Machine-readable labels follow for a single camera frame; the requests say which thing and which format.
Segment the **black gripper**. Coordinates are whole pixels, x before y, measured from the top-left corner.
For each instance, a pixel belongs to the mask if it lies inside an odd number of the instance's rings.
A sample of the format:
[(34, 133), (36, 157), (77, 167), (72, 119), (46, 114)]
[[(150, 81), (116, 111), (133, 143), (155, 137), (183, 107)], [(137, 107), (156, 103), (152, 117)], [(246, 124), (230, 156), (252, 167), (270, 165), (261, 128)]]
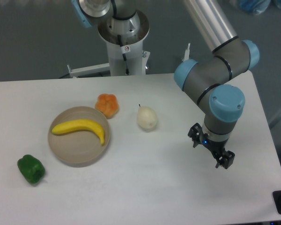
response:
[(226, 151), (225, 145), (229, 139), (229, 134), (218, 135), (211, 131), (204, 132), (199, 123), (195, 123), (188, 132), (188, 137), (193, 142), (193, 147), (203, 145), (214, 157), (216, 157), (216, 168), (222, 166), (228, 169), (234, 161), (235, 154), (232, 151)]

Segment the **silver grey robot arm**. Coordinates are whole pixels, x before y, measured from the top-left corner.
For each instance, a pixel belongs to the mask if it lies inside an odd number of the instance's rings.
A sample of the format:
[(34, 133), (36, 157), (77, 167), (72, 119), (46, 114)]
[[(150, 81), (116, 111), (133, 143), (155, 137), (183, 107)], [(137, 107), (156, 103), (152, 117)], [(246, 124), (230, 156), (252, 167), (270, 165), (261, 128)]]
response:
[[(106, 42), (112, 76), (145, 74), (142, 42), (149, 32), (147, 17), (133, 0), (74, 0), (82, 23), (96, 26)], [(250, 70), (259, 61), (258, 47), (240, 40), (215, 0), (185, 0), (184, 5), (213, 58), (204, 64), (185, 57), (174, 72), (180, 89), (204, 112), (204, 123), (194, 124), (189, 137), (194, 146), (203, 145), (218, 166), (229, 168), (235, 158), (225, 149), (245, 97), (229, 81)]]

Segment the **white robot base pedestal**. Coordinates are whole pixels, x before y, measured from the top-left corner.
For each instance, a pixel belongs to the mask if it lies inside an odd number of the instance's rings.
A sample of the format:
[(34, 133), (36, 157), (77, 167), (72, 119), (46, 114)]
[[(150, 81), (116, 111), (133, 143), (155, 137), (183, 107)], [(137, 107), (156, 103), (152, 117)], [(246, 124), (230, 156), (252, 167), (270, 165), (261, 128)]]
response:
[(81, 77), (109, 73), (111, 76), (144, 75), (150, 52), (143, 50), (149, 33), (149, 22), (144, 13), (136, 10), (127, 20), (113, 17), (98, 24), (100, 38), (106, 43), (108, 63), (71, 69), (69, 76)]

